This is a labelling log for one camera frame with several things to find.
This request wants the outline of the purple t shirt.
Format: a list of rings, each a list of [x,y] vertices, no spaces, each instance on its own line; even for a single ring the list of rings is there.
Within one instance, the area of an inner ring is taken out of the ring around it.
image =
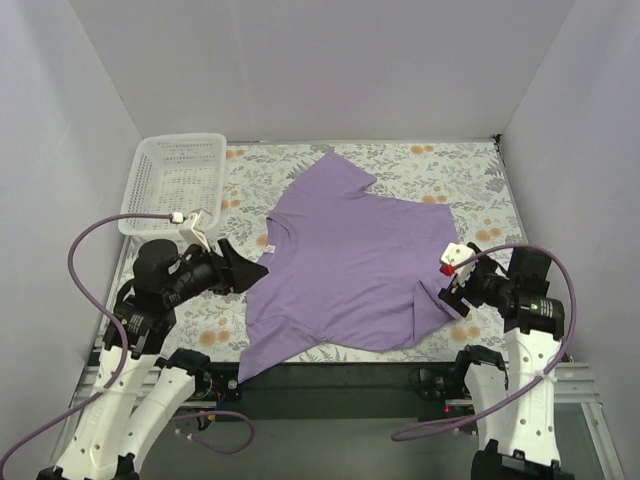
[[[458,239],[450,208],[372,194],[374,182],[330,152],[268,214],[240,381],[320,344],[410,348],[454,319],[439,298],[440,258]]]

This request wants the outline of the white plastic basket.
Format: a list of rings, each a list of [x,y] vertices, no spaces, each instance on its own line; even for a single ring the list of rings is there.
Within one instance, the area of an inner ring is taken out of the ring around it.
[[[218,133],[148,137],[135,151],[121,204],[123,214],[189,214],[203,210],[200,228],[219,229],[226,180],[226,138]]]

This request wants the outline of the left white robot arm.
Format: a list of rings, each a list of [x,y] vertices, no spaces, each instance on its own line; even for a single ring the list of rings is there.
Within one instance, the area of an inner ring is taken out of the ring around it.
[[[70,443],[41,479],[137,479],[152,445],[186,400],[205,398],[213,386],[210,359],[179,348],[160,352],[176,323],[175,310],[210,291],[243,293],[265,277],[222,239],[217,250],[198,244],[184,252],[166,239],[144,243],[133,276],[119,290],[113,314],[123,332],[108,327],[91,394]]]

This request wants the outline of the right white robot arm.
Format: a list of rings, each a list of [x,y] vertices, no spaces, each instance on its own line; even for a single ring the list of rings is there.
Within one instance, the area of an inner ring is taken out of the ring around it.
[[[555,433],[552,362],[564,339],[565,309],[548,297],[548,254],[513,250],[502,269],[472,244],[449,244],[440,270],[450,277],[439,292],[461,316],[483,305],[503,321],[507,353],[483,346],[461,350],[452,373],[454,389],[481,414],[474,479],[566,479]]]

